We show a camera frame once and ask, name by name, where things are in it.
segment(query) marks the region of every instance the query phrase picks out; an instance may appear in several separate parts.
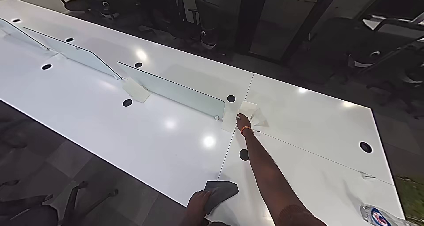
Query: frosted glass partition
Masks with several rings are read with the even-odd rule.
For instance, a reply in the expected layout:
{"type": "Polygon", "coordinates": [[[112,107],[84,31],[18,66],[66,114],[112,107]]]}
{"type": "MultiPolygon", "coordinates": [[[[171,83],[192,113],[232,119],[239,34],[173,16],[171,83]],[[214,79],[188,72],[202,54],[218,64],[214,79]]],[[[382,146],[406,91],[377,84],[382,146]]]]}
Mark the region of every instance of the frosted glass partition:
{"type": "Polygon", "coordinates": [[[114,70],[89,50],[82,49],[70,43],[55,39],[40,32],[25,28],[27,34],[42,41],[48,48],[55,50],[67,58],[89,66],[108,75],[121,78],[114,70]]]}
{"type": "Polygon", "coordinates": [[[196,109],[213,117],[222,119],[224,115],[225,102],[201,93],[194,89],[187,88],[172,81],[152,75],[143,70],[118,62],[118,65],[133,78],[137,83],[147,90],[163,97],[169,98],[178,103],[196,109]]]}
{"type": "Polygon", "coordinates": [[[48,50],[47,47],[43,46],[41,43],[30,37],[29,35],[22,32],[19,28],[15,27],[8,21],[0,18],[0,30],[3,32],[0,37],[3,39],[12,38],[25,44],[35,46],[37,48],[48,50]]]}

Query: water bottle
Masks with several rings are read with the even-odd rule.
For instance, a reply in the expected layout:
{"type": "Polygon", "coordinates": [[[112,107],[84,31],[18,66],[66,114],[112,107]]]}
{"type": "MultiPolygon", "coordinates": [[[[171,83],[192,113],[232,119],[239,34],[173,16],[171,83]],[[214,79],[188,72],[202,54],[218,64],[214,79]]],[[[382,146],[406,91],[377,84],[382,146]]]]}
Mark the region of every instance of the water bottle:
{"type": "Polygon", "coordinates": [[[419,226],[404,219],[397,218],[386,211],[369,204],[360,206],[362,218],[376,226],[419,226]]]}

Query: bracelet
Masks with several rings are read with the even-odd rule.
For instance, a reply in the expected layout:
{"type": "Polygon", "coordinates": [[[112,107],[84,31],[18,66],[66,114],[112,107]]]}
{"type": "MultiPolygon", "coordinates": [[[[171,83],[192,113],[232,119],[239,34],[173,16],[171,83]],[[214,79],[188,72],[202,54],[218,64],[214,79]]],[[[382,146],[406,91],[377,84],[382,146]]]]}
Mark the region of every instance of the bracelet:
{"type": "Polygon", "coordinates": [[[243,136],[244,136],[244,134],[243,134],[243,130],[245,130],[246,128],[248,128],[248,129],[250,129],[250,131],[252,131],[252,129],[251,129],[250,127],[248,127],[248,126],[244,126],[244,127],[242,127],[242,128],[241,128],[241,130],[240,130],[241,135],[243,135],[243,136]]]}

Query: hand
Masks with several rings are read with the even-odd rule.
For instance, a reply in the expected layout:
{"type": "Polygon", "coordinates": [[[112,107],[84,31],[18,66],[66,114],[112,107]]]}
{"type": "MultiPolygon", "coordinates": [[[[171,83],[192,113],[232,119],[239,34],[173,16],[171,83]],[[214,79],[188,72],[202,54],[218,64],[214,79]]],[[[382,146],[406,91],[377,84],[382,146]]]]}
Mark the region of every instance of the hand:
{"type": "Polygon", "coordinates": [[[211,191],[201,190],[194,193],[190,198],[185,216],[190,225],[199,225],[205,217],[205,204],[208,201],[209,196],[211,196],[211,193],[211,191]]]}
{"type": "Polygon", "coordinates": [[[241,129],[245,126],[250,127],[250,121],[244,114],[237,114],[240,118],[237,119],[237,128],[241,131],[241,129]]]}

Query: dark skin arm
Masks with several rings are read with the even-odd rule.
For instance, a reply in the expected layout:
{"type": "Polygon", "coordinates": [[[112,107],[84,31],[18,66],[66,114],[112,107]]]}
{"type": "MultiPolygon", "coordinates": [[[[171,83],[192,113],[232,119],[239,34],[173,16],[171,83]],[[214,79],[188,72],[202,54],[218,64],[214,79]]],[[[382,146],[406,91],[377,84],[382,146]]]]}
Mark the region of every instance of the dark skin arm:
{"type": "MultiPolygon", "coordinates": [[[[250,121],[245,115],[238,114],[238,116],[240,117],[240,119],[237,118],[239,130],[244,126],[250,127],[250,121]]],[[[255,175],[256,183],[273,221],[277,224],[280,212],[289,205],[298,205],[305,208],[284,178],[277,164],[275,164],[253,132],[245,128],[242,134],[246,140],[249,162],[255,175]]]]}

